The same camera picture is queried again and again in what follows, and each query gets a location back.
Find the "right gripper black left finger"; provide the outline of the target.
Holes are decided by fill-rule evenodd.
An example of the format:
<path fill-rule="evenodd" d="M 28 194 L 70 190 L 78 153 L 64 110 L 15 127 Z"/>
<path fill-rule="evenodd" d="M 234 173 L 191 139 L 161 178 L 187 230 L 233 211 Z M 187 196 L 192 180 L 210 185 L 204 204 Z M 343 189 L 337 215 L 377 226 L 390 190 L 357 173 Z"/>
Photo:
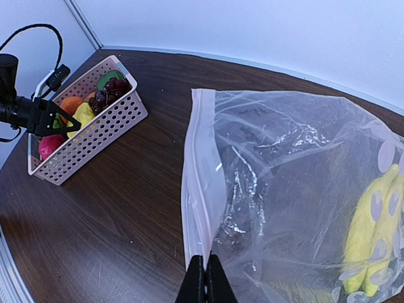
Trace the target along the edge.
<path fill-rule="evenodd" d="M 175 303 L 202 303 L 205 301 L 205 270 L 203 257 L 194 255 L 189 263 Z"/>

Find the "red toy apple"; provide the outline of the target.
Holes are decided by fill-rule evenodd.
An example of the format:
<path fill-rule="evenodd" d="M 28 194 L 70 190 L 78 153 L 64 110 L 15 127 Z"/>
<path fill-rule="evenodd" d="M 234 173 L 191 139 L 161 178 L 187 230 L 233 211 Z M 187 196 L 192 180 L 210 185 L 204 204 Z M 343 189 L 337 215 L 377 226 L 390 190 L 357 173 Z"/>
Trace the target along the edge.
<path fill-rule="evenodd" d="M 54 153 L 65 142 L 64 136 L 55 134 L 52 136 L 44 137 L 39 143 L 39 155 L 42 160 L 46 160 L 52 153 Z"/>

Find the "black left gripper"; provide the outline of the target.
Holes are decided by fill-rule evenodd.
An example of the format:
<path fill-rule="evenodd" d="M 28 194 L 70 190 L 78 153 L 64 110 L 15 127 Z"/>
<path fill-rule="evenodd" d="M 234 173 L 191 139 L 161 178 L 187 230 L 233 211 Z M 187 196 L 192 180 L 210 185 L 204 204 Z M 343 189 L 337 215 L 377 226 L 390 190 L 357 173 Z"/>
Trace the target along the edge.
<path fill-rule="evenodd" d="M 65 135 L 81 128 L 79 121 L 54 102 L 18 96 L 15 89 L 17 68 L 17 57 L 1 54 L 1 122 L 8 123 L 13 129 L 25 128 L 28 133 L 41 137 Z M 54 129 L 57 114 L 72 126 Z"/>

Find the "orange toy orange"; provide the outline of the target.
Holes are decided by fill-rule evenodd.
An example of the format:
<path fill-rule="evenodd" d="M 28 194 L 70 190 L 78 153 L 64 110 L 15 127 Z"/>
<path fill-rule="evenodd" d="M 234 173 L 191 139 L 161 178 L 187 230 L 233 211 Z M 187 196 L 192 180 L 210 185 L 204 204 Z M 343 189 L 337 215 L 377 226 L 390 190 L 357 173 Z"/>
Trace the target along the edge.
<path fill-rule="evenodd" d="M 75 114 L 77 108 L 83 103 L 81 97 L 66 97 L 60 104 L 60 108 L 71 117 Z"/>

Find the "clear dotted zip top bag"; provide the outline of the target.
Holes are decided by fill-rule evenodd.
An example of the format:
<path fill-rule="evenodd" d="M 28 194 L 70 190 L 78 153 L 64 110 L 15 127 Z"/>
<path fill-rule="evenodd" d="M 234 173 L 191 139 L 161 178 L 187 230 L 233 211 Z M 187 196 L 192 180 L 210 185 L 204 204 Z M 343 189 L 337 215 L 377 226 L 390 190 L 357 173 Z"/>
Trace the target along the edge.
<path fill-rule="evenodd" d="M 239 302 L 383 302 L 403 290 L 403 204 L 375 296 L 346 294 L 343 253 L 357 203 L 403 136 L 343 97 L 192 91 L 184 145 L 186 261 L 216 254 Z"/>

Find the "green toy watermelon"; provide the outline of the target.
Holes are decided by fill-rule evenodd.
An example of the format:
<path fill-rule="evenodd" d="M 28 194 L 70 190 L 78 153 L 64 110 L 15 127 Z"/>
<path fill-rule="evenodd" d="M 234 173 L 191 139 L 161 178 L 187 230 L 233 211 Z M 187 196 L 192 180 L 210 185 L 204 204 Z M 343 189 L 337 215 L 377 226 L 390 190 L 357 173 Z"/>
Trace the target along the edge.
<path fill-rule="evenodd" d="M 53 129 L 61 129 L 66 127 L 66 122 L 64 121 L 63 116 L 61 116 L 59 113 L 55 114 L 54 121 L 52 128 Z"/>

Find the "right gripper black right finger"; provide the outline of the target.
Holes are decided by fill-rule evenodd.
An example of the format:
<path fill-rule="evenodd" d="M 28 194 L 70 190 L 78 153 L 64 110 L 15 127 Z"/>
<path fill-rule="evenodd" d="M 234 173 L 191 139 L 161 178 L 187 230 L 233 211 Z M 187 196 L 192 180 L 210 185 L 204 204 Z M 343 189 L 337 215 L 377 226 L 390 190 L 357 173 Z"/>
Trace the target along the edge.
<path fill-rule="evenodd" d="M 222 264 L 216 254 L 211 254 L 205 270 L 206 301 L 210 303 L 238 303 Z"/>

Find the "yellow toy banana bunch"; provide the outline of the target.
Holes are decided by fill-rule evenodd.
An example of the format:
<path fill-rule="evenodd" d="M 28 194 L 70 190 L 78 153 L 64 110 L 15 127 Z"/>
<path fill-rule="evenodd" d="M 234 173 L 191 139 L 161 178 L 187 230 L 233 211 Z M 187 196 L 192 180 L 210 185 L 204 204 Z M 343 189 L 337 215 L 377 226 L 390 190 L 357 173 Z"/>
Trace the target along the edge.
<path fill-rule="evenodd" d="M 402 204 L 403 175 L 393 164 L 369 184 L 357 203 L 343 253 L 346 294 L 362 291 L 373 297 L 379 290 L 372 276 L 389 268 Z"/>

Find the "yellow toy lemon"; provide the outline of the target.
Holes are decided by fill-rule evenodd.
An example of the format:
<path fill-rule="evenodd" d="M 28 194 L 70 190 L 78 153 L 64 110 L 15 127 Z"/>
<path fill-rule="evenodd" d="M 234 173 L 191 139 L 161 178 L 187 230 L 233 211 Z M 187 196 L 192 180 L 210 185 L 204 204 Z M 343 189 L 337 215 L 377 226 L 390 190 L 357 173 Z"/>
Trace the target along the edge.
<path fill-rule="evenodd" d="M 81 129 L 83 129 L 89 122 L 91 122 L 95 114 L 87 102 L 83 102 L 81 105 L 77 106 L 75 110 L 66 110 L 71 116 L 81 123 Z"/>

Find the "purple toy grapes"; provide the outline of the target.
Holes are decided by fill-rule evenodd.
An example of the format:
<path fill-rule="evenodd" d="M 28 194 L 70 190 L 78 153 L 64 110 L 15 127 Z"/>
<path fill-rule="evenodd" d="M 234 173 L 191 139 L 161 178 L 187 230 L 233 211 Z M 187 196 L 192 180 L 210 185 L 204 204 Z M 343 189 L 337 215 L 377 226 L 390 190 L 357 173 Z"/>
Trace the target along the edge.
<path fill-rule="evenodd" d="M 105 83 L 101 90 L 91 93 L 86 102 L 97 116 L 101 111 L 130 91 L 130 88 L 131 85 L 128 80 L 113 77 Z"/>

